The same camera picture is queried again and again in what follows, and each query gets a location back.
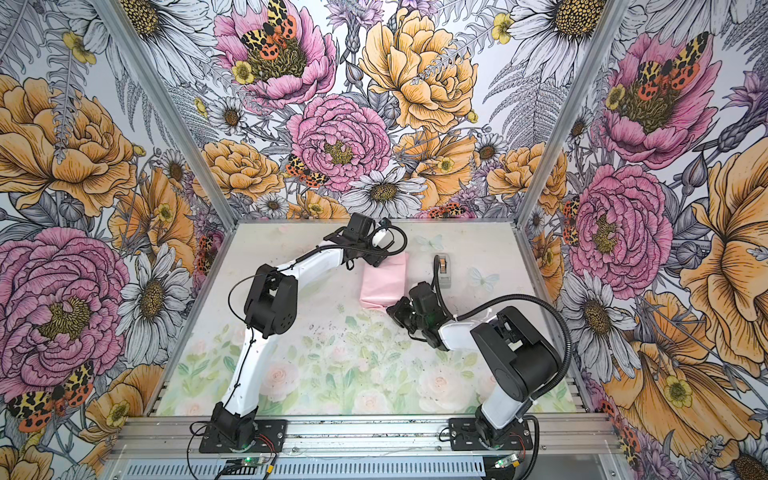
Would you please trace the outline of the purple wrapping paper sheet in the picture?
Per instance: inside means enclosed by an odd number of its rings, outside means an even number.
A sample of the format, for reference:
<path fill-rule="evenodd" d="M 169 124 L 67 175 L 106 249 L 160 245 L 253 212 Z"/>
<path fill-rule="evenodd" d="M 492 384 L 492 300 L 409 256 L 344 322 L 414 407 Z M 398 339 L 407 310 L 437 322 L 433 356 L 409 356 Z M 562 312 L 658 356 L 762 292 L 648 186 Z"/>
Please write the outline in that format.
<path fill-rule="evenodd" d="M 378 267 L 366 264 L 359 295 L 365 309 L 384 312 L 405 294 L 408 253 L 387 257 Z"/>

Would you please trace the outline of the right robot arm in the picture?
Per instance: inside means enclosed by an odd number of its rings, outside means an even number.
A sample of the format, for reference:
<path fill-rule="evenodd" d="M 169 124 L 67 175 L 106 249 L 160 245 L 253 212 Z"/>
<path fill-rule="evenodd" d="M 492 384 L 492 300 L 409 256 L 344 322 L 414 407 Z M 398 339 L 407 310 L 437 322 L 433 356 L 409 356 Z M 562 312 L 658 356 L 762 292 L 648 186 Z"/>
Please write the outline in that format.
<path fill-rule="evenodd" d="M 515 302 L 535 304 L 552 316 L 562 331 L 562 351 Z M 496 385 L 476 409 L 471 431 L 489 449 L 504 448 L 519 434 L 524 415 L 563 380 L 572 359 L 573 342 L 564 318 L 533 295 L 502 295 L 464 314 L 453 314 L 438 285 L 420 282 L 385 311 L 396 325 L 409 334 L 419 333 L 419 339 L 435 350 L 479 353 Z"/>

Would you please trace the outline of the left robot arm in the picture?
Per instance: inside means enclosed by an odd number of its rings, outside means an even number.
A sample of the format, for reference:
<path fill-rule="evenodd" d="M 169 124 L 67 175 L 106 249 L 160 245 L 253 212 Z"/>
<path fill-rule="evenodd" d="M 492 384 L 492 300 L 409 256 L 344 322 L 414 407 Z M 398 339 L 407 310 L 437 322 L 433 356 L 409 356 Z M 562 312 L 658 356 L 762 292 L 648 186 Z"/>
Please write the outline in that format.
<path fill-rule="evenodd" d="M 282 265 L 258 267 L 238 316 L 246 326 L 244 347 L 230 385 L 207 424 L 208 434 L 217 435 L 218 444 L 245 451 L 256 440 L 262 369 L 269 363 L 268 350 L 275 345 L 271 338 L 286 333 L 296 322 L 300 289 L 338 267 L 352 269 L 357 259 L 379 266 L 403 251 L 392 248 L 396 238 L 407 245 L 407 236 L 389 219 L 355 213 L 309 252 Z"/>

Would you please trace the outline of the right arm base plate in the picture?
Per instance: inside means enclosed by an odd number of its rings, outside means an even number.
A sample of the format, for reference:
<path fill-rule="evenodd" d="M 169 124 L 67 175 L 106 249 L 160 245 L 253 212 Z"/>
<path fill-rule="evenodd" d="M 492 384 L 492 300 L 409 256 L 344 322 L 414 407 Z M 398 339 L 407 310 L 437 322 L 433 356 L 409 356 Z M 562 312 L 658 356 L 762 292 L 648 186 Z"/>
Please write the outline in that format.
<path fill-rule="evenodd" d="M 453 451 L 530 451 L 533 432 L 524 422 L 513 420 L 496 429 L 479 418 L 454 417 L 448 420 L 449 443 Z"/>

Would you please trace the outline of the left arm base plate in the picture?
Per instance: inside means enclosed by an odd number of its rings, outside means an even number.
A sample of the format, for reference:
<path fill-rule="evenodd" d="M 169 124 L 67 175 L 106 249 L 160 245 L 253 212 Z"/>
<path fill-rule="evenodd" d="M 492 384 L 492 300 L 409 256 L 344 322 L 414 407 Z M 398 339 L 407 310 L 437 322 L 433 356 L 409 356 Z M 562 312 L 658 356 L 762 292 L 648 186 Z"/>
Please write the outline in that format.
<path fill-rule="evenodd" d="M 197 450 L 205 454 L 280 453 L 287 427 L 288 421 L 283 419 L 246 420 L 229 426 L 211 422 Z"/>

